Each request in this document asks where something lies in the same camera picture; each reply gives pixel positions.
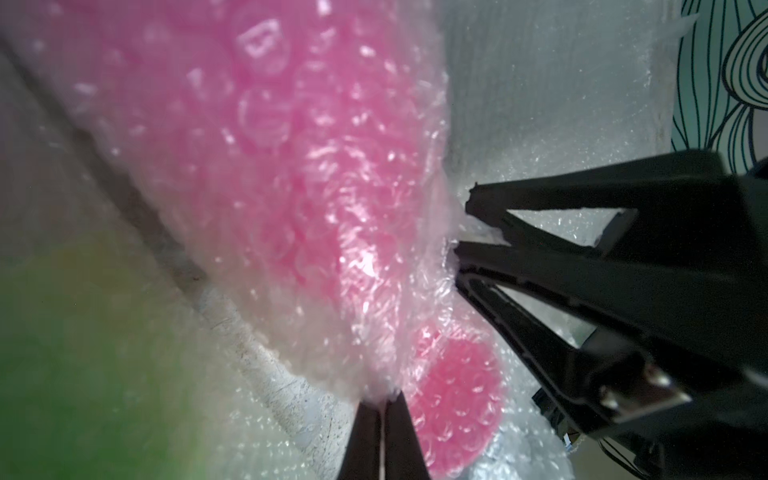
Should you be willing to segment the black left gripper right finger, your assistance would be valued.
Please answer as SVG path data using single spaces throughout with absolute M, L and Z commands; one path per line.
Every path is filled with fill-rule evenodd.
M 387 402 L 383 426 L 384 478 L 430 480 L 403 392 Z

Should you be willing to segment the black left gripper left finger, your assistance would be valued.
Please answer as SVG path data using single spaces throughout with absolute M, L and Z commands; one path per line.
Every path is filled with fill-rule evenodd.
M 378 407 L 358 405 L 338 480 L 379 480 L 382 418 Z

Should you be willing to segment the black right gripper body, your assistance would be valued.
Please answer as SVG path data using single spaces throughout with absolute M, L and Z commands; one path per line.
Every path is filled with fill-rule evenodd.
M 533 373 L 646 479 L 767 475 L 767 181 L 715 155 L 537 179 L 537 210 L 615 208 L 594 247 L 536 233 L 533 295 L 594 326 L 533 324 Z

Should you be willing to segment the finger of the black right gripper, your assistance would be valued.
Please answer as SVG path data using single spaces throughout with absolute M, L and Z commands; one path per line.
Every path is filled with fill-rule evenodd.
M 767 428 L 767 277 L 464 242 L 460 293 L 585 432 Z
M 572 255 L 741 255 L 740 179 L 714 152 L 686 150 L 564 175 L 475 186 L 466 211 L 509 246 Z M 540 230 L 514 211 L 618 209 L 595 247 Z

